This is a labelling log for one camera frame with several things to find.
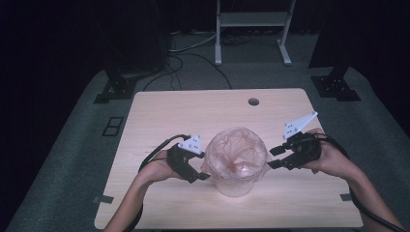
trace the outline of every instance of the clear plastic container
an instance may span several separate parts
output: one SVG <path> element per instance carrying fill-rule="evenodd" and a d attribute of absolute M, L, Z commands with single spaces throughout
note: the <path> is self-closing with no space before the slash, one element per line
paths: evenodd
<path fill-rule="evenodd" d="M 230 197 L 249 193 L 269 170 L 270 159 L 260 137 L 247 128 L 218 133 L 206 148 L 201 170 L 211 175 L 217 190 Z"/>

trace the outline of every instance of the hand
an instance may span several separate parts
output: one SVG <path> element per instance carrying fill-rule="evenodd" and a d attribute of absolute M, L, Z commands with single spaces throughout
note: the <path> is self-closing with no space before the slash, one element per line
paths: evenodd
<path fill-rule="evenodd" d="M 321 129 L 314 129 L 308 133 L 323 133 Z M 311 169 L 313 174 L 322 171 L 328 175 L 340 177 L 344 180 L 350 180 L 358 172 L 361 172 L 358 166 L 350 161 L 341 151 L 327 142 L 321 142 L 322 154 L 319 160 L 311 161 L 303 168 Z"/>
<path fill-rule="evenodd" d="M 141 169 L 138 177 L 144 179 L 146 182 L 153 184 L 169 178 L 182 179 L 180 175 L 172 170 L 166 162 L 167 151 L 162 150 L 158 152 L 148 164 Z"/>

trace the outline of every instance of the hole in table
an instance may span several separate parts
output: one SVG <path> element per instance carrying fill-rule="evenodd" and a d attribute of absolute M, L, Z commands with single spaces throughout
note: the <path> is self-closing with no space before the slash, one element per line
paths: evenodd
<path fill-rule="evenodd" d="M 259 105 L 259 100 L 256 99 L 256 98 L 251 98 L 251 99 L 248 100 L 248 103 L 250 105 L 257 106 L 257 105 Z"/>

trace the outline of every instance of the wooden table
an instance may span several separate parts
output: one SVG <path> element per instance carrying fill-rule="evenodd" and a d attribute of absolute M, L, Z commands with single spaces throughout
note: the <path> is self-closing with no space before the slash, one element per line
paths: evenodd
<path fill-rule="evenodd" d="M 259 105 L 250 105 L 251 98 L 258 99 Z M 141 162 L 165 139 L 199 134 L 205 151 L 218 132 L 246 127 L 261 137 L 269 151 L 284 142 L 284 123 L 312 110 L 302 89 L 137 93 L 103 193 L 114 199 L 100 204 L 95 226 L 106 226 Z M 317 118 L 304 131 L 314 128 L 321 128 Z M 191 159 L 190 164 L 199 171 L 202 161 Z M 150 186 L 136 228 L 360 227 L 358 210 L 340 198 L 345 193 L 348 186 L 340 178 L 313 175 L 306 169 L 270 170 L 249 194 L 238 198 L 222 195 L 209 181 L 189 184 L 171 179 Z"/>

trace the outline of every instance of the wire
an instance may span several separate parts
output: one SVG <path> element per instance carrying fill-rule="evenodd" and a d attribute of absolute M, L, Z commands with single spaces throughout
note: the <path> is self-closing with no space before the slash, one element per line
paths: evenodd
<path fill-rule="evenodd" d="M 216 65 L 214 65 L 214 64 L 213 64 L 210 60 L 208 60 L 207 58 L 205 58 L 205 57 L 203 57 L 203 56 L 201 56 L 201 55 L 195 54 L 195 53 L 180 53 L 180 54 L 178 54 L 178 55 L 192 55 L 192 56 L 197 56 L 197 57 L 199 57 L 199 58 L 204 59 L 204 60 L 207 61 L 209 64 L 211 64 L 218 72 L 220 72 L 220 74 L 222 74 L 222 76 L 225 78 L 227 84 L 229 85 L 229 89 L 232 89 L 232 85 L 231 85 L 231 83 L 229 82 L 229 79 L 228 79 L 228 77 L 225 75 L 225 73 L 223 73 L 220 69 L 218 69 L 218 67 L 217 67 Z"/>
<path fill-rule="evenodd" d="M 181 80 L 178 76 L 178 73 L 169 65 L 166 64 L 174 73 L 171 74 L 171 83 L 169 83 L 169 85 L 171 86 L 171 88 L 175 91 L 175 87 L 173 86 L 173 82 L 174 82 L 174 75 L 176 76 L 177 80 L 178 80 L 178 84 L 179 84 L 179 90 L 181 90 Z"/>
<path fill-rule="evenodd" d="M 154 82 L 154 81 L 160 79 L 161 77 L 164 77 L 164 76 L 167 76 L 167 75 L 171 75 L 171 74 L 173 74 L 173 73 L 176 73 L 176 72 L 179 71 L 180 69 L 182 69 L 182 67 L 184 66 L 184 61 L 183 61 L 181 58 L 176 57 L 176 56 L 169 56 L 169 57 L 178 59 L 178 60 L 181 62 L 180 67 L 178 67 L 178 69 L 176 69 L 176 70 L 173 70 L 172 72 L 168 72 L 168 73 L 159 75 L 159 76 L 155 77 L 154 79 L 150 80 L 150 81 L 145 85 L 145 87 L 144 87 L 144 89 L 143 89 L 142 91 L 145 91 L 145 90 L 147 89 L 147 87 L 148 87 L 152 82 Z"/>
<path fill-rule="evenodd" d="M 174 53 L 186 51 L 186 50 L 189 50 L 189 49 L 192 49 L 192 48 L 195 48 L 195 47 L 204 45 L 204 44 L 206 44 L 207 42 L 213 40 L 216 36 L 217 36 L 217 34 L 215 33 L 215 34 L 212 35 L 210 38 L 205 39 L 205 40 L 203 40 L 203 41 L 201 41 L 201 42 L 198 42 L 198 43 L 196 43 L 196 44 L 194 44 L 194 45 L 191 45 L 191 46 L 188 46 L 188 47 L 185 47 L 185 48 L 175 49 L 175 50 L 174 50 L 174 49 L 169 49 L 168 51 L 169 51 L 169 52 L 174 52 Z"/>

